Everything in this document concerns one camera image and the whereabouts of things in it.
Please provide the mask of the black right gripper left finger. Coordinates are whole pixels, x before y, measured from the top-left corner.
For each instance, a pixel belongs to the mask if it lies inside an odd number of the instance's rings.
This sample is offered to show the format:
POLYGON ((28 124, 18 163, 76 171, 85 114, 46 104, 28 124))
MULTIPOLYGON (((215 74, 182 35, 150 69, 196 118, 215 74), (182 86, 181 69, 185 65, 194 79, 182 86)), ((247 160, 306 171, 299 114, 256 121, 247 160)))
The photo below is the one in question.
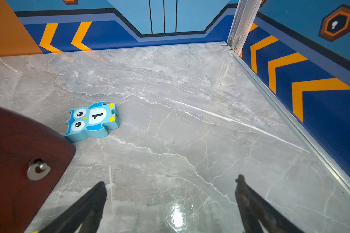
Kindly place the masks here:
POLYGON ((41 233, 96 233, 107 200, 104 182, 98 182, 41 233))

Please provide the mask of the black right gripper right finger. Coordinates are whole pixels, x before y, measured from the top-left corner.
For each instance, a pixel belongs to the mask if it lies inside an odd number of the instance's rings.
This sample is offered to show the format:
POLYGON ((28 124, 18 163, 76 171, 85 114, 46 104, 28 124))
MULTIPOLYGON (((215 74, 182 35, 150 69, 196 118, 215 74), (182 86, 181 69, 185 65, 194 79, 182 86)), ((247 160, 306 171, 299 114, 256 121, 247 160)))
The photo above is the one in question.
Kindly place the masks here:
POLYGON ((244 175, 240 174, 235 181, 235 198, 246 233, 303 232, 247 185, 244 175))

